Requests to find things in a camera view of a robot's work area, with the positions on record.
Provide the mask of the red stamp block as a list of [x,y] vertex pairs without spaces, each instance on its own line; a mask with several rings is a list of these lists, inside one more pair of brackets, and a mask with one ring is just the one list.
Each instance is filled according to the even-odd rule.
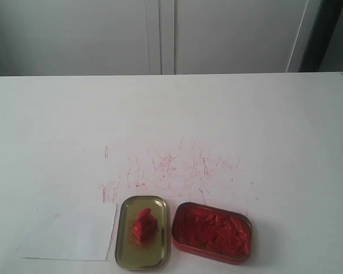
[[154,236],[157,228],[158,220],[151,214],[150,208],[145,208],[137,215],[131,232],[138,245],[145,245]]

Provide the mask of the red ink tin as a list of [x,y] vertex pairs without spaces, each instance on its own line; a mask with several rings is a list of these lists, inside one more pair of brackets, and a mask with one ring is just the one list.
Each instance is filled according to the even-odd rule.
[[253,227],[236,212],[192,202],[178,206],[171,226],[181,251],[228,264],[243,264],[252,252]]

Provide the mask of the white paper sheet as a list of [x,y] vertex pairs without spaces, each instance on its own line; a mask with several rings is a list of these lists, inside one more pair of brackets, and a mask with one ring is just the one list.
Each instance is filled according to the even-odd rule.
[[21,257],[104,261],[114,226],[115,203],[49,204],[18,247]]

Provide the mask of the gold tin lid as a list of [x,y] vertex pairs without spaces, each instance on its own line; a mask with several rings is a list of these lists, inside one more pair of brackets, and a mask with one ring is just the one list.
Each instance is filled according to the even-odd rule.
[[[145,208],[158,220],[158,228],[145,245],[138,245],[131,232],[137,215]],[[115,246],[117,264],[128,271],[156,269],[170,253],[170,213],[166,201],[159,196],[132,196],[120,209]]]

